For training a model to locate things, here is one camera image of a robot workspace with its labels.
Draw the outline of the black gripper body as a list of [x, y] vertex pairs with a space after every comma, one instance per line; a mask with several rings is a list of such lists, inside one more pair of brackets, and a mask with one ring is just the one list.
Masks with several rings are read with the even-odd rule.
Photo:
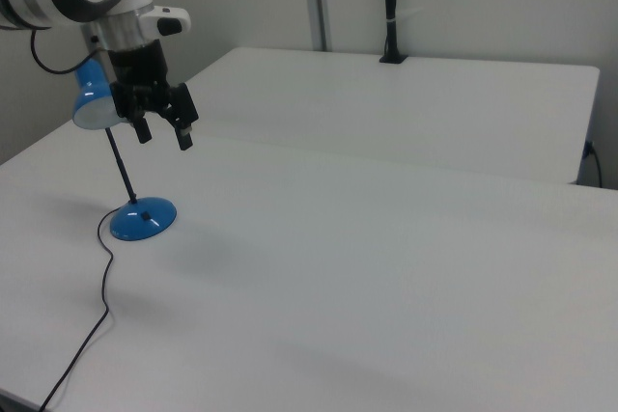
[[108, 55], [115, 74], [110, 90], [120, 117], [159, 113], [170, 105], [168, 68], [159, 40]]

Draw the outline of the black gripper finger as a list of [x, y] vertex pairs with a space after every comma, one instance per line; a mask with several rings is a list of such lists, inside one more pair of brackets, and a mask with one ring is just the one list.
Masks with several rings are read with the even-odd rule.
[[170, 87], [166, 91], [166, 103], [163, 118], [174, 128], [180, 150], [186, 151], [193, 146], [190, 133], [192, 124], [199, 119], [187, 85]]
[[146, 144], [152, 140], [152, 133], [145, 117], [145, 111], [137, 104], [131, 103], [127, 108], [126, 118], [135, 130], [140, 144]]

